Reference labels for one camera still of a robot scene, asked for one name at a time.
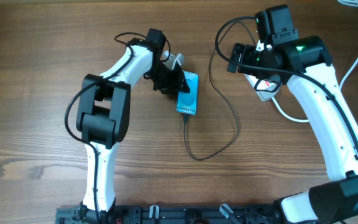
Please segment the teal screen smartphone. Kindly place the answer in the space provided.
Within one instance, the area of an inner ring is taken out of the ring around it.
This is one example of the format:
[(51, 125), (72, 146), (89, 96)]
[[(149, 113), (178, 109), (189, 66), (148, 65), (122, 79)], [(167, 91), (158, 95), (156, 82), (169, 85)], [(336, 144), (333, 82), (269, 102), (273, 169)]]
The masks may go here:
[(177, 98), (177, 111), (195, 115), (197, 111), (198, 99), (198, 81), (199, 77), (196, 73), (184, 71), (186, 82), (190, 88), (189, 93), (179, 93)]

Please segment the white power strip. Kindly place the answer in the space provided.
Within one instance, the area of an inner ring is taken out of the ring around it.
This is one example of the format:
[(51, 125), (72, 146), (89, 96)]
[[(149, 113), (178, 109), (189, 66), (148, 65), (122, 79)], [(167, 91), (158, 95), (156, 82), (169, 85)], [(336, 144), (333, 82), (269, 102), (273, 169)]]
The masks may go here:
[(262, 101), (270, 100), (280, 89), (275, 83), (266, 80), (258, 80), (256, 77), (247, 74), (245, 74), (245, 77)]

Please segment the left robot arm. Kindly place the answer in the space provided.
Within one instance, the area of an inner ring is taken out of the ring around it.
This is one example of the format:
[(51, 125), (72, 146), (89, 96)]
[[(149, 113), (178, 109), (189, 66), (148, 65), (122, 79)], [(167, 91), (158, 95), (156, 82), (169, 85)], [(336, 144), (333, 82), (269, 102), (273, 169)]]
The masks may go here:
[(108, 71), (84, 77), (74, 99), (79, 102), (76, 128), (88, 156), (85, 197), (79, 207), (86, 223), (111, 223), (116, 194), (114, 167), (117, 150), (130, 119), (131, 90), (140, 78), (152, 80), (153, 89), (166, 95), (189, 93), (179, 64), (167, 65), (163, 48), (169, 42), (162, 31), (149, 29), (125, 43), (124, 55)]

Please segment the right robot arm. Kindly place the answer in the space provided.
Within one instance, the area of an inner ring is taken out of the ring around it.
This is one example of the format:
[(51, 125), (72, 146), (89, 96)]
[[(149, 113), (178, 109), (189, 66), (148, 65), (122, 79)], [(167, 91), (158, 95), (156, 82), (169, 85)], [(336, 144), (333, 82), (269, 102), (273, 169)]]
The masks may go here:
[(260, 11), (254, 20), (262, 47), (235, 47), (229, 71), (288, 87), (319, 142), (329, 177), (326, 184), (278, 200), (278, 221), (336, 223), (358, 215), (358, 125), (325, 44), (317, 36), (299, 37), (286, 5)]

